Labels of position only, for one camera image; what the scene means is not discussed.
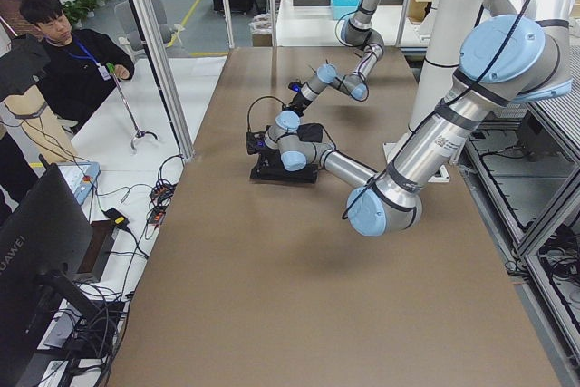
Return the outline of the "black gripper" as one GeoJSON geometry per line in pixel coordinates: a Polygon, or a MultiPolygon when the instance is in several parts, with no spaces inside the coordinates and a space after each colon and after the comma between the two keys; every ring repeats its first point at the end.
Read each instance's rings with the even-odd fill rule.
{"type": "Polygon", "coordinates": [[[311,103],[312,101],[304,97],[301,92],[297,92],[291,102],[287,105],[287,109],[293,111],[298,116],[303,116],[305,110],[311,103]]]}

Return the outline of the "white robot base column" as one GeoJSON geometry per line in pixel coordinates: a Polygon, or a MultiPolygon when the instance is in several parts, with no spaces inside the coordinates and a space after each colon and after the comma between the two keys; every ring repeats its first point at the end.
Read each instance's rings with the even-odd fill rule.
{"type": "Polygon", "coordinates": [[[459,49],[476,23],[481,0],[434,0],[421,29],[430,30],[427,54],[411,115],[411,126],[419,125],[451,88],[452,74],[459,64],[459,49]]]}

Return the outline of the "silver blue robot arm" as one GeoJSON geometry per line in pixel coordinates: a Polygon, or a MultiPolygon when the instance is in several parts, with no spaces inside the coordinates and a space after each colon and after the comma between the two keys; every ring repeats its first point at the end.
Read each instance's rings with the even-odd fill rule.
{"type": "Polygon", "coordinates": [[[371,26],[380,0],[362,0],[342,30],[343,41],[363,52],[356,69],[339,76],[331,64],[321,65],[270,126],[247,136],[247,150],[276,156],[285,176],[317,165],[350,184],[343,215],[362,235],[412,227],[421,217],[422,188],[491,111],[571,91],[568,20],[574,1],[440,0],[430,53],[444,44],[447,19],[473,17],[479,8],[488,10],[489,18],[457,35],[449,56],[449,91],[400,139],[386,168],[375,172],[332,144],[298,135],[306,108],[325,88],[357,101],[368,96],[368,75],[385,47],[371,26]]]}
{"type": "Polygon", "coordinates": [[[286,106],[298,116],[303,116],[307,107],[328,86],[333,87],[358,102],[368,98],[367,79],[377,62],[385,53],[382,36],[372,29],[372,16],[380,0],[361,0],[356,12],[343,24],[342,43],[362,51],[362,57],[351,73],[339,74],[335,67],[324,63],[306,82],[293,86],[295,97],[286,106]]]}

